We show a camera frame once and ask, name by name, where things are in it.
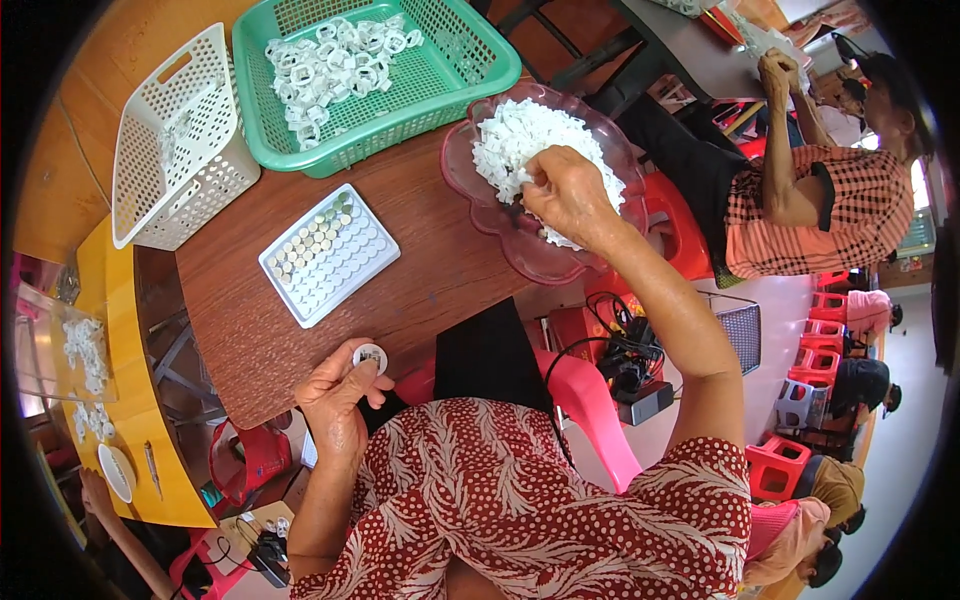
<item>wooden table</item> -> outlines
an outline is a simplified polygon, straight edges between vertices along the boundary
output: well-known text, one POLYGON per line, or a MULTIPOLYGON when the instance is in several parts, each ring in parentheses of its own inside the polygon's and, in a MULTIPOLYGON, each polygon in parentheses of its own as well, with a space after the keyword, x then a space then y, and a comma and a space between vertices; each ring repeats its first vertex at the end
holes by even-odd
MULTIPOLYGON (((136 474, 131 504, 114 493, 110 498, 117 514, 126 518, 181 527, 215 527, 212 514, 187 474, 183 456, 160 408, 153 372, 147 366, 144 330, 150 324, 142 324, 138 318, 134 250, 134 246, 119 251, 113 247, 109 216, 77 249, 81 292, 75 305, 107 325, 109 360, 118 398, 105 405, 116 428, 116 437, 108 444, 123 450, 136 474), (147 468, 143 452, 147 441, 154 448, 162 500, 147 468)), ((75 402, 63 403, 73 444, 84 467, 101 471, 96 437, 87 432, 80 444, 73 429, 76 407, 75 402)))
POLYGON ((611 0, 611 4, 645 43, 590 98, 592 107, 616 117, 667 74, 676 75, 701 102, 765 98, 756 78, 756 59, 731 47, 699 19, 651 0, 611 0))
POLYGON ((344 340, 373 337, 394 366, 441 331, 532 285, 477 232, 444 183, 447 127, 325 180, 264 172, 177 250, 183 297, 206 368, 238 426, 294 405, 293 388, 344 340), (302 329, 257 257, 328 193, 350 182, 393 235, 400 258, 319 324, 302 329))

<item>white plastic basket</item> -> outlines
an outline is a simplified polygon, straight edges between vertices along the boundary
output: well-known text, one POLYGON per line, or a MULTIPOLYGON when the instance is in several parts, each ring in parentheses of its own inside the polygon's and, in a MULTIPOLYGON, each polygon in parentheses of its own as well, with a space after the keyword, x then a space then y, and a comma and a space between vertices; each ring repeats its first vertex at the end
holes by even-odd
POLYGON ((176 250, 260 178, 243 139, 232 70, 224 24, 217 23, 127 101, 113 159, 117 249, 134 242, 176 250), (170 149, 166 158, 161 139, 170 149))

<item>green plastic basket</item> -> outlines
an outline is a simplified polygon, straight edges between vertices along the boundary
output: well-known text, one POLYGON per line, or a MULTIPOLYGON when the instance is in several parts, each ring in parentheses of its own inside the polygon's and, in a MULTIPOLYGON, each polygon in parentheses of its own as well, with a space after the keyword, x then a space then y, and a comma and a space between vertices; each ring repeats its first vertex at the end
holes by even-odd
POLYGON ((509 88, 520 76, 516 50, 465 0, 265 0, 233 24, 233 60, 253 158, 268 169, 313 178, 463 119, 471 102, 509 88), (318 26, 332 16, 356 23, 398 12, 407 19, 406 31, 423 32, 424 44, 394 56, 390 91, 331 105, 320 145, 298 152, 272 88, 274 67, 263 54, 267 41, 316 39, 318 26), (334 134, 340 128, 347 132, 334 134))

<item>plastic bowl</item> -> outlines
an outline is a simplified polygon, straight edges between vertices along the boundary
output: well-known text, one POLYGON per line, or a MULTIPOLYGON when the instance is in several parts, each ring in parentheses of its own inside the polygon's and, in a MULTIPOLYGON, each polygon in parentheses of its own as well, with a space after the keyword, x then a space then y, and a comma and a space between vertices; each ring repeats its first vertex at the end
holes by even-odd
POLYGON ((120 448, 106 444, 97 446, 97 456, 100 458, 100 468, 104 471, 107 483, 121 500, 130 504, 133 501, 133 488, 136 487, 136 475, 130 461, 120 448))
POLYGON ((586 127, 600 143, 604 160, 627 185, 623 191, 626 202, 620 207, 621 216, 641 233, 646 233, 643 178, 623 132, 612 120, 576 96, 540 84, 520 82, 501 94, 470 104, 467 119, 450 128, 440 150, 444 180, 469 200, 473 226, 481 233, 498 236, 507 262, 524 277, 541 285, 564 285, 579 277, 587 267, 603 273, 609 266, 598 256, 587 251, 560 248, 538 237, 540 225, 537 220, 529 214, 511 215, 506 205, 496 199, 493 186, 476 172, 473 143, 480 139, 477 124, 492 117, 496 107, 507 100, 520 102, 526 98, 586 121, 586 127))

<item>perforated basket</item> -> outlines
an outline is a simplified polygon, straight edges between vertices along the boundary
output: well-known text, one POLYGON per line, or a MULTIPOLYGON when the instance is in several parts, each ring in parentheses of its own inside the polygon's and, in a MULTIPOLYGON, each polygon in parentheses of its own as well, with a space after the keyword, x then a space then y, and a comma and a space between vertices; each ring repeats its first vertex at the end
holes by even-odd
POLYGON ((520 58, 465 0, 265 0, 233 24, 240 107, 247 141, 257 162, 275 171, 302 171, 324 178, 384 148, 463 119, 467 106, 516 83, 520 58), (395 56, 386 93, 332 105, 320 145, 298 152, 284 106, 272 85, 274 67, 264 56, 276 37, 316 40, 318 26, 341 15, 352 23, 384 21, 403 12, 407 30, 420 29, 425 43, 395 56), (337 135, 335 131, 345 129, 337 135))
POLYGON ((176 250, 253 185, 260 166, 241 130, 224 24, 217 23, 124 105, 113 159, 113 245, 176 250), (176 150, 164 164, 160 134, 178 122, 176 150))

